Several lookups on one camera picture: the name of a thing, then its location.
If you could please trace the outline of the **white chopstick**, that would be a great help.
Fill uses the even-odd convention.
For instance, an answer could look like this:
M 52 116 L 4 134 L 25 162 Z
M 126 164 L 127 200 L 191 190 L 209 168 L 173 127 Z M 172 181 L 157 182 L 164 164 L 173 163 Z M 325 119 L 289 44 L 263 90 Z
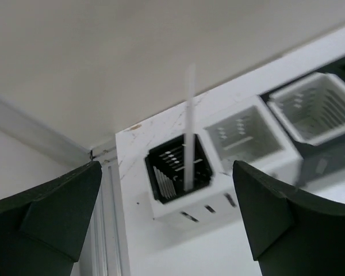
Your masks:
M 186 71 L 186 121 L 184 149 L 184 191 L 194 186 L 194 93 L 196 82 L 196 65 L 190 64 Z

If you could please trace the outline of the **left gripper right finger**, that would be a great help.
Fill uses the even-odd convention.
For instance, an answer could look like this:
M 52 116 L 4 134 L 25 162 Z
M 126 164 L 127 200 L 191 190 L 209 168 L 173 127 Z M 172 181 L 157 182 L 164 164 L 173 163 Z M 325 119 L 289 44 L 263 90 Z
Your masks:
M 233 184 L 262 275 L 345 275 L 345 204 L 277 180 L 244 161 Z

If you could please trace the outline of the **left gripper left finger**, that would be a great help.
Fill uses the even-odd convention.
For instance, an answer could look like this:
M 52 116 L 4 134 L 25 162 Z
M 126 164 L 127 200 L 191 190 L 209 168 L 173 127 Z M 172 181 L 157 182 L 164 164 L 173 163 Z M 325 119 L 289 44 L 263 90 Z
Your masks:
M 0 200 L 0 275 L 70 275 L 101 179 L 101 164 L 92 161 Z

